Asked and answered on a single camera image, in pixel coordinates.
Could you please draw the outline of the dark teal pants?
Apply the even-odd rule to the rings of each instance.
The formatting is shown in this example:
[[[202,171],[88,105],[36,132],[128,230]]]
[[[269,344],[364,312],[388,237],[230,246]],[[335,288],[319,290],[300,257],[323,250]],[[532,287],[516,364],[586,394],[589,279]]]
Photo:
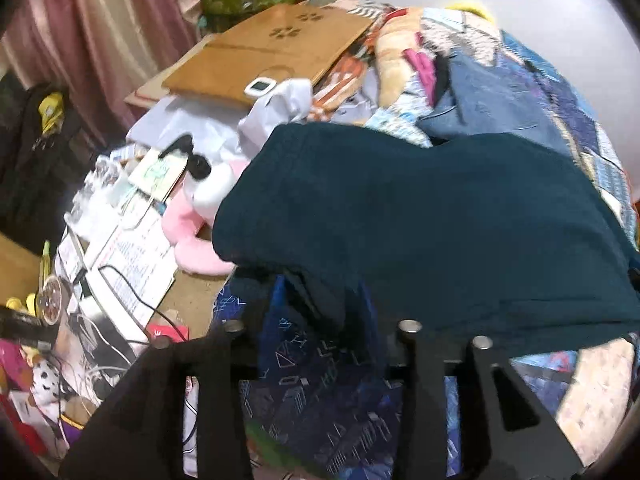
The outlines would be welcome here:
[[[603,344],[639,327],[637,254],[574,162],[509,133],[419,148],[354,126],[273,131],[212,235],[239,276],[285,276],[297,310],[358,332],[367,287],[427,333],[509,356]]]

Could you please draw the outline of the blue patchwork quilt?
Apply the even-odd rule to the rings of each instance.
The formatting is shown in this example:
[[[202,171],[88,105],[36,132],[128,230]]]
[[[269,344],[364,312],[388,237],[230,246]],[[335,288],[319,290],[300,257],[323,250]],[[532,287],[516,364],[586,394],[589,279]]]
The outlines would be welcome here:
[[[257,472],[572,478],[634,393],[639,254],[623,171],[533,54],[388,16],[436,81],[363,126],[277,126],[221,202],[214,309],[254,344],[238,383]]]

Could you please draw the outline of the pink white plush toy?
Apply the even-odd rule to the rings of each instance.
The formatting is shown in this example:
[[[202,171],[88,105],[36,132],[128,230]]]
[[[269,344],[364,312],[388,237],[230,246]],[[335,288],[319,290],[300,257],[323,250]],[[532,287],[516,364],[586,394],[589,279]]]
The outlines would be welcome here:
[[[178,268],[186,273],[205,276],[227,276],[234,264],[222,260],[213,243],[198,233],[212,226],[221,202],[238,182],[248,160],[213,164],[209,175],[196,180],[186,173],[178,192],[171,199],[162,219],[163,233],[174,248]]]

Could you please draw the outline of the white grey cloth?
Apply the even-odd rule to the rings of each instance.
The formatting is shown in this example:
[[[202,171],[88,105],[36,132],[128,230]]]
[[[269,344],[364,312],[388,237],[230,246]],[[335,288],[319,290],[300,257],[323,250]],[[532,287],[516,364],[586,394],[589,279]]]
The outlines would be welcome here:
[[[165,96],[128,131],[127,140],[161,151],[189,133],[194,151],[218,160],[250,159],[280,125],[301,122],[311,109],[308,79],[287,79],[249,110],[193,96]]]

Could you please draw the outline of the white digital clock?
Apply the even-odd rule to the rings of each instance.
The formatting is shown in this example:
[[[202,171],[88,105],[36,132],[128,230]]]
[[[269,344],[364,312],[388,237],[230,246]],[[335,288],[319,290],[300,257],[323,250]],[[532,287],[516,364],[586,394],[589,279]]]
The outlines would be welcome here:
[[[257,100],[271,92],[277,83],[275,79],[269,77],[257,77],[244,88],[244,96],[252,100]]]

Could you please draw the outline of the folded blue jeans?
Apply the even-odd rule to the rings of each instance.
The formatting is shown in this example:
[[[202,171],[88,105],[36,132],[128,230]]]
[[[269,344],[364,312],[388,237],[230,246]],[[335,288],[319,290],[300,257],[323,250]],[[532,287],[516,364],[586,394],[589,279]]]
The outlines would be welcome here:
[[[459,49],[447,63],[448,86],[416,125],[432,139],[510,133],[570,157],[570,146],[525,84]]]

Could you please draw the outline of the wooden lap desk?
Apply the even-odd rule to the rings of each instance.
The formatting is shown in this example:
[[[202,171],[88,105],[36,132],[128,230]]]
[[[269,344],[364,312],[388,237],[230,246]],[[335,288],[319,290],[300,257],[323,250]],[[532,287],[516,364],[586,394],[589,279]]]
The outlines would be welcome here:
[[[165,78],[163,87],[248,105],[245,88],[260,77],[316,84],[371,24],[343,9],[276,4],[213,38]]]

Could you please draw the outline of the pink beige striped curtain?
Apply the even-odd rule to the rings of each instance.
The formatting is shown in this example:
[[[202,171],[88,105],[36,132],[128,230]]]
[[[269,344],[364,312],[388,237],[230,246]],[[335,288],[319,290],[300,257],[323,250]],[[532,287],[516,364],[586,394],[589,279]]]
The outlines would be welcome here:
[[[57,84],[106,143],[136,121],[126,96],[196,43],[201,0],[10,0],[1,69],[25,88]]]

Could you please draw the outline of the yellow plush pillow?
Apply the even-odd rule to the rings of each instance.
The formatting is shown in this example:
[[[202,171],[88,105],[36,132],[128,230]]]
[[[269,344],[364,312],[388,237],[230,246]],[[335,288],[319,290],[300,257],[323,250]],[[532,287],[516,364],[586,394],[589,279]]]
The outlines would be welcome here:
[[[491,24],[498,25],[495,12],[480,0],[449,0],[445,4],[445,8],[448,10],[469,12],[480,18],[484,18],[484,20]]]

